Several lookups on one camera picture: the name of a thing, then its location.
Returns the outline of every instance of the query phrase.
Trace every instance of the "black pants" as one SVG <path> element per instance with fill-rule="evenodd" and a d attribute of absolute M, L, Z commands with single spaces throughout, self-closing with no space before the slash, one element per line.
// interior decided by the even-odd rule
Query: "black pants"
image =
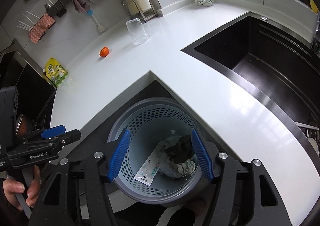
<path fill-rule="evenodd" d="M 116 212 L 115 217 L 119 226 L 156 226 L 161 215 L 167 208 L 161 205 L 135 203 L 122 211 Z M 195 214 L 190 209 L 176 211 L 170 218 L 167 226 L 193 226 Z"/>

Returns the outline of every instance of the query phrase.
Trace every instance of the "finger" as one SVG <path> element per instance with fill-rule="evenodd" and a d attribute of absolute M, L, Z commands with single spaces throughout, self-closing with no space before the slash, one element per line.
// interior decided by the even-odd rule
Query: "finger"
<path fill-rule="evenodd" d="M 28 198 L 28 199 L 26 200 L 27 205 L 28 205 L 28 206 L 34 206 L 34 205 L 36 204 L 37 200 L 38 200 L 38 197 L 39 197 L 39 194 L 37 194 L 37 195 L 36 195 L 34 198 L 32 198 L 32 199 Z"/>
<path fill-rule="evenodd" d="M 36 178 L 40 177 L 40 169 L 38 168 L 38 166 L 33 166 L 33 174 Z"/>
<path fill-rule="evenodd" d="M 7 178 L 3 182 L 3 190 L 4 195 L 7 198 L 8 202 L 17 208 L 19 211 L 22 211 L 22 207 L 20 206 L 15 193 L 23 193 L 24 185 L 20 182 L 17 182 L 13 179 Z"/>
<path fill-rule="evenodd" d="M 8 194 L 23 193 L 24 192 L 24 185 L 18 181 L 7 178 L 3 182 L 3 190 L 4 190 L 4 192 L 7 192 Z"/>
<path fill-rule="evenodd" d="M 38 177 L 34 178 L 27 190 L 27 195 L 29 199 L 35 197 L 40 191 L 40 179 Z"/>

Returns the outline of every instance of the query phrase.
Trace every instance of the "hanging rag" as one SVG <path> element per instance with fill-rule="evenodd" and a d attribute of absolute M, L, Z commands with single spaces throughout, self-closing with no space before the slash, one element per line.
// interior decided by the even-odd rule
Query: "hanging rag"
<path fill-rule="evenodd" d="M 78 13 L 86 13 L 88 10 L 90 10 L 90 5 L 86 3 L 85 0 L 72 0 L 72 1 Z"/>
<path fill-rule="evenodd" d="M 28 33 L 29 39 L 36 44 L 54 23 L 54 18 L 45 13 Z"/>

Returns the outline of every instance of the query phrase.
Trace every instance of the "clear plastic mug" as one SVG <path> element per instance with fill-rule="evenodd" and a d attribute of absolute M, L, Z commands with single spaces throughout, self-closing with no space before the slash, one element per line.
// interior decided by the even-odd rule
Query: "clear plastic mug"
<path fill-rule="evenodd" d="M 135 46 L 145 43 L 150 38 L 139 18 L 127 21 L 126 25 Z"/>

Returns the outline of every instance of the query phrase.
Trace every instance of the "purple towel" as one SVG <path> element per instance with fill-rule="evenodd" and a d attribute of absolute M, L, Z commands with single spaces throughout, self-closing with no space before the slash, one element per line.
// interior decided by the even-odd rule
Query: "purple towel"
<path fill-rule="evenodd" d="M 73 0 L 73 5 L 78 13 L 86 13 L 90 10 L 90 5 L 85 2 L 85 0 Z"/>

